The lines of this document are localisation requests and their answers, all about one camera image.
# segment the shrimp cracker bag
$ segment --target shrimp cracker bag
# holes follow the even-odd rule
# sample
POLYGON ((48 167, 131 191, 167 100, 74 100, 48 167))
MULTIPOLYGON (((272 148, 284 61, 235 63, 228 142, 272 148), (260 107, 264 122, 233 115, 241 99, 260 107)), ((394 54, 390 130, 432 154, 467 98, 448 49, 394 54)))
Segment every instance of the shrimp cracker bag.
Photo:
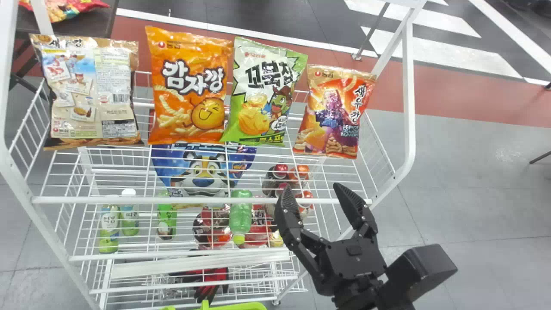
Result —
POLYGON ((51 93, 44 149, 143 144, 132 104, 137 42, 29 36, 51 93))
POLYGON ((295 153, 356 159, 360 116, 377 77, 337 67, 308 65, 310 95, 295 153))
POLYGON ((145 32, 155 99, 149 144, 219 142, 233 43, 152 26, 145 32))
POLYGON ((295 85, 308 56, 235 37, 230 120, 221 141, 283 146, 295 85))

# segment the cartoon tiger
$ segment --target cartoon tiger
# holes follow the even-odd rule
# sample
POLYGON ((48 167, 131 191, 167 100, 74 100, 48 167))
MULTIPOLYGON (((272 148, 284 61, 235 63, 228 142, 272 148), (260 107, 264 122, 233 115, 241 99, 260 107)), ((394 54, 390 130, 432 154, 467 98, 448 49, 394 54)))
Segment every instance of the cartoon tiger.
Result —
POLYGON ((230 187, 235 186, 235 181, 228 180, 222 170, 222 163, 226 161, 225 154, 203 156, 195 152, 185 152, 183 158, 190 161, 190 167, 181 175, 170 179, 170 186, 181 196, 227 197, 228 182, 230 187))

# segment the table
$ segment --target table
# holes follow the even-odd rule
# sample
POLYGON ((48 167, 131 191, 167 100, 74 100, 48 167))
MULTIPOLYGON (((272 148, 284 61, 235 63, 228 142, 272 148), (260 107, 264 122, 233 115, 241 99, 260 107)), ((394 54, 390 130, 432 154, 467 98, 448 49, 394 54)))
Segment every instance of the table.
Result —
MULTIPOLYGON (((79 35, 79 36, 95 36, 100 38, 110 38, 113 31, 113 23, 118 7, 119 0, 102 0, 109 4, 110 8, 96 8, 91 12, 77 15, 75 18, 64 20, 59 23, 52 24, 53 32, 58 35, 79 35)), ((17 27, 15 37, 25 40, 21 46, 14 51, 13 60, 19 58, 28 48, 31 47, 29 40, 30 33, 39 33, 38 25, 34 13, 28 11, 24 7, 19 7, 17 12, 17 27)), ((12 73, 9 82, 9 90, 15 87, 18 83, 31 92, 36 92, 34 87, 23 77, 35 66, 38 62, 35 56, 31 57, 21 67, 17 73, 12 73)))

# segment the orange snack bag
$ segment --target orange snack bag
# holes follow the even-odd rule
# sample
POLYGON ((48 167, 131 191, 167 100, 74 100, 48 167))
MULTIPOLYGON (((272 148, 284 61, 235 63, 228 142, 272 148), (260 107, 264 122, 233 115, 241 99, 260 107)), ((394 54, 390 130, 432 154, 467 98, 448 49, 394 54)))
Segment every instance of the orange snack bag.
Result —
POLYGON ((360 117, 377 77, 356 70, 308 65, 310 96, 294 153, 356 159, 360 117))
POLYGON ((155 122, 149 144, 217 143, 233 42, 146 26, 155 122))

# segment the barcode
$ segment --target barcode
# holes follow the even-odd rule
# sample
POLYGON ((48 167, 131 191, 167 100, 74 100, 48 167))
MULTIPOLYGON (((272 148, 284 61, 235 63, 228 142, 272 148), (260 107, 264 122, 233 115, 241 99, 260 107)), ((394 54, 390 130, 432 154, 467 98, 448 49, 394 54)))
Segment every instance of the barcode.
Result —
POLYGON ((113 102, 119 103, 123 102, 126 103, 130 99, 130 95, 128 94, 113 94, 113 102))

